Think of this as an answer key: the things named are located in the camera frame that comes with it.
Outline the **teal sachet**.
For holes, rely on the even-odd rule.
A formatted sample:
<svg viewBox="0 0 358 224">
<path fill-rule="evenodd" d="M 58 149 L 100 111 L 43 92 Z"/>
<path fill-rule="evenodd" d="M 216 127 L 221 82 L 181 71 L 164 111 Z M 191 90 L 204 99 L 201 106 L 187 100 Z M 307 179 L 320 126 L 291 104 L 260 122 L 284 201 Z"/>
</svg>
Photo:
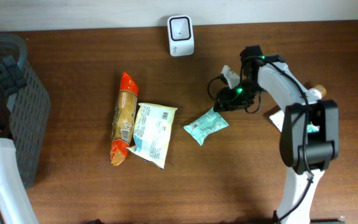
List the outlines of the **teal sachet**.
<svg viewBox="0 0 358 224">
<path fill-rule="evenodd" d="M 190 134 L 200 146 L 202 146 L 208 135 L 228 126 L 229 124 L 226 120 L 211 108 L 197 120 L 184 126 L 184 130 Z"/>
</svg>

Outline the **white wet wipes pack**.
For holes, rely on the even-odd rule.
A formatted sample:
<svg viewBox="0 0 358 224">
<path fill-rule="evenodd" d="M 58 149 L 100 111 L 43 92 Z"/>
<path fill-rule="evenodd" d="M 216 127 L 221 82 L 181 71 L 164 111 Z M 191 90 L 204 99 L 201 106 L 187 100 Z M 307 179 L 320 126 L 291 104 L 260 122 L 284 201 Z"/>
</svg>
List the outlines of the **white wet wipes pack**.
<svg viewBox="0 0 358 224">
<path fill-rule="evenodd" d="M 139 103 L 133 133 L 134 145 L 126 149 L 164 169 L 176 110 L 169 106 Z"/>
</svg>

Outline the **small teal tissue pack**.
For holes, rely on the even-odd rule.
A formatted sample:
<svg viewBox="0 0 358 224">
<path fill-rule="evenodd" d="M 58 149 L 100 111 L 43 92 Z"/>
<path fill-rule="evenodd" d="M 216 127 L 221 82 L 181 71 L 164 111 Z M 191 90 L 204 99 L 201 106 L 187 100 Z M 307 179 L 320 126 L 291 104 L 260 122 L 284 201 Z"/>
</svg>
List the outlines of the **small teal tissue pack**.
<svg viewBox="0 0 358 224">
<path fill-rule="evenodd" d="M 319 126 L 315 126 L 313 123 L 308 123 L 306 127 L 307 133 L 318 133 L 320 130 Z"/>
</svg>

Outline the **white bamboo print tube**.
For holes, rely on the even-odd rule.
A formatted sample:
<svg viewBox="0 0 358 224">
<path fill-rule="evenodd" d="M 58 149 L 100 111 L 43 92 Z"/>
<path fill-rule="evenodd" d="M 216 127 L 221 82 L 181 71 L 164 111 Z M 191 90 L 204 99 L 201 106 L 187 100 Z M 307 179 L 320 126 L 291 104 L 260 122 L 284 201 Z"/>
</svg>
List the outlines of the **white bamboo print tube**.
<svg viewBox="0 0 358 224">
<path fill-rule="evenodd" d="M 313 88 L 308 90 L 311 94 L 318 97 L 318 99 L 322 99 L 324 96 L 326 96 L 327 91 L 325 87 L 322 85 L 316 85 Z M 282 110 L 274 113 L 273 115 L 269 116 L 269 120 L 273 123 L 273 125 L 282 132 L 283 127 L 283 120 L 284 120 L 284 112 Z"/>
</svg>

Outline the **orange cracker snack pack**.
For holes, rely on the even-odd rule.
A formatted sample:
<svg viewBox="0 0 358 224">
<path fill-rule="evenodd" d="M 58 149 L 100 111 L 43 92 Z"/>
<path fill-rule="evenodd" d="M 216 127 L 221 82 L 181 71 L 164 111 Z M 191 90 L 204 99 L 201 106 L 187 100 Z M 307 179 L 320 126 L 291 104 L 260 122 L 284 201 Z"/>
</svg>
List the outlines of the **orange cracker snack pack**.
<svg viewBox="0 0 358 224">
<path fill-rule="evenodd" d="M 124 72 L 112 121 L 110 160 L 114 166 L 119 166 L 127 157 L 127 147 L 130 146 L 134 133 L 138 95 L 138 85 Z"/>
</svg>

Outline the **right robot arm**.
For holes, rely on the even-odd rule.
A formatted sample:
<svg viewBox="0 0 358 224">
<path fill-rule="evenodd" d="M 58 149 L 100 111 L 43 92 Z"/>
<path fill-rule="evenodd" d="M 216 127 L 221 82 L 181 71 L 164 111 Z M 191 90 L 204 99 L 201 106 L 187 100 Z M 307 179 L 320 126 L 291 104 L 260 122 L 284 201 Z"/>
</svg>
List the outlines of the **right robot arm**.
<svg viewBox="0 0 358 224">
<path fill-rule="evenodd" d="M 240 60 L 239 73 L 224 66 L 218 75 L 226 87 L 213 97 L 214 110 L 248 110 L 263 92 L 275 100 L 284 114 L 279 150 L 287 177 L 271 222 L 310 223 L 318 183 L 339 154 L 338 106 L 308 91 L 284 58 L 265 55 L 258 45 L 246 47 Z"/>
</svg>

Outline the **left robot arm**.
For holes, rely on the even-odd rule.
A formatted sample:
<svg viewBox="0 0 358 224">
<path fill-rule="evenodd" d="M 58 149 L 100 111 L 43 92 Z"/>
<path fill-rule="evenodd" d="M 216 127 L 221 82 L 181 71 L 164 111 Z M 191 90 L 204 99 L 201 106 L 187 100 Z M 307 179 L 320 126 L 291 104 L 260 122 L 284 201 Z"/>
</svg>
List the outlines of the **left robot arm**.
<svg viewBox="0 0 358 224">
<path fill-rule="evenodd" d="M 9 97 L 26 86 L 12 57 L 0 63 L 0 223 L 37 223 L 38 219 L 22 183 L 10 127 Z"/>
</svg>

